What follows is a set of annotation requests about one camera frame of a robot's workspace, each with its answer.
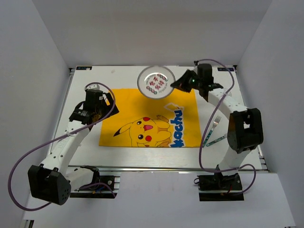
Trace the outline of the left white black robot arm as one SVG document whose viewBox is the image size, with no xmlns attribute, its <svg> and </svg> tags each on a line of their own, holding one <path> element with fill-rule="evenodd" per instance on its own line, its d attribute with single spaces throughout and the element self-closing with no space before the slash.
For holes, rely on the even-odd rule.
<svg viewBox="0 0 304 228">
<path fill-rule="evenodd" d="M 32 197 L 63 205 L 71 192 L 81 188 L 94 190 L 100 186 L 100 174 L 96 167 L 84 165 L 71 172 L 67 168 L 94 124 L 119 111 L 112 92 L 86 89 L 85 98 L 69 117 L 64 138 L 58 141 L 40 165 L 30 167 L 28 180 Z"/>
</svg>

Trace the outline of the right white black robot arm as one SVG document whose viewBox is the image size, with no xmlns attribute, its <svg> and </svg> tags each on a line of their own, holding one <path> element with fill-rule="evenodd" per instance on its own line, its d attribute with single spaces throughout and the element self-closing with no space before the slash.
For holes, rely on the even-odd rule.
<svg viewBox="0 0 304 228">
<path fill-rule="evenodd" d="M 263 140 L 261 112 L 257 108 L 241 105 L 228 95 L 230 89 L 214 81 L 210 64 L 198 64 L 171 83 L 171 87 L 189 93 L 195 89 L 208 103 L 214 105 L 212 114 L 221 111 L 228 119 L 228 149 L 223 160 L 214 169 L 205 169 L 208 173 L 220 173 L 215 176 L 215 185 L 226 189 L 231 185 L 230 176 L 243 168 L 242 162 L 247 155 L 260 145 Z"/>
</svg>

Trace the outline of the yellow Pikachu cloth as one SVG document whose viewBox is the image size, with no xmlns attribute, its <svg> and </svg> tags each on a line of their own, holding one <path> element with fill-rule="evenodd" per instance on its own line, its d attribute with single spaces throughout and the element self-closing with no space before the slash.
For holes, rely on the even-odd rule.
<svg viewBox="0 0 304 228">
<path fill-rule="evenodd" d="M 164 99 L 137 89 L 115 89 L 119 112 L 102 122 L 99 146 L 199 147 L 200 121 L 194 92 L 173 91 Z"/>
</svg>

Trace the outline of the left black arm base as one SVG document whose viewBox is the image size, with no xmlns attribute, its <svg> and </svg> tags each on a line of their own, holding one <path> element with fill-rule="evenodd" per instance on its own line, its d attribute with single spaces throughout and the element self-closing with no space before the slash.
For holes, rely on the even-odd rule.
<svg viewBox="0 0 304 228">
<path fill-rule="evenodd" d="M 71 198 L 82 199 L 114 199 L 120 187 L 121 172 L 100 171 L 100 176 L 91 187 L 82 187 L 73 191 Z"/>
</svg>

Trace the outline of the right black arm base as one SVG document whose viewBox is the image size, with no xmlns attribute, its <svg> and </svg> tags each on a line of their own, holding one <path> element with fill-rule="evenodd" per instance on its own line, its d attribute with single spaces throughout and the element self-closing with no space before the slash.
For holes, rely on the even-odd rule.
<svg viewBox="0 0 304 228">
<path fill-rule="evenodd" d="M 244 193 L 240 176 L 199 175 L 194 179 L 199 189 L 199 200 L 203 202 L 244 201 Z"/>
</svg>

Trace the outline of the knife with teal handle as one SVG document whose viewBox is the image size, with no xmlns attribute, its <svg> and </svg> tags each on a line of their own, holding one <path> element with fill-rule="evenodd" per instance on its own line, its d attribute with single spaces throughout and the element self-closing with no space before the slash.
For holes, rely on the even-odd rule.
<svg viewBox="0 0 304 228">
<path fill-rule="evenodd" d="M 227 134 L 225 134 L 225 135 L 223 135 L 223 136 L 221 136 L 221 137 L 219 137 L 219 138 L 217 138 L 217 139 L 215 139 L 215 140 L 213 140 L 213 141 L 207 143 L 206 146 L 209 147 L 209 146 L 211 146 L 211 145 L 214 145 L 214 144 L 216 144 L 216 143 L 218 143 L 218 142 L 224 140 L 225 138 L 227 138 Z"/>
</svg>

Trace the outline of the round patterned plate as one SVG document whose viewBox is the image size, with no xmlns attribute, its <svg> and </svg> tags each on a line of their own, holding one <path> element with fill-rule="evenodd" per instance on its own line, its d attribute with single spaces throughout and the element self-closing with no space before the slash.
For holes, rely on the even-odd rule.
<svg viewBox="0 0 304 228">
<path fill-rule="evenodd" d="M 171 84 L 175 75 L 165 66 L 149 66 L 137 78 L 137 87 L 142 95 L 151 99 L 163 99 L 173 92 Z"/>
</svg>

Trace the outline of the clear drinking glass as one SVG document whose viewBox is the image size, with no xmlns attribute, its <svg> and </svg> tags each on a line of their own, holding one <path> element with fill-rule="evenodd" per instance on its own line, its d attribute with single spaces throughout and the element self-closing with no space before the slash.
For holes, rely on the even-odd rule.
<svg viewBox="0 0 304 228">
<path fill-rule="evenodd" d="M 226 94 L 227 96 L 232 96 L 232 93 L 231 93 L 230 90 L 224 89 L 224 92 L 225 92 L 225 94 Z"/>
</svg>

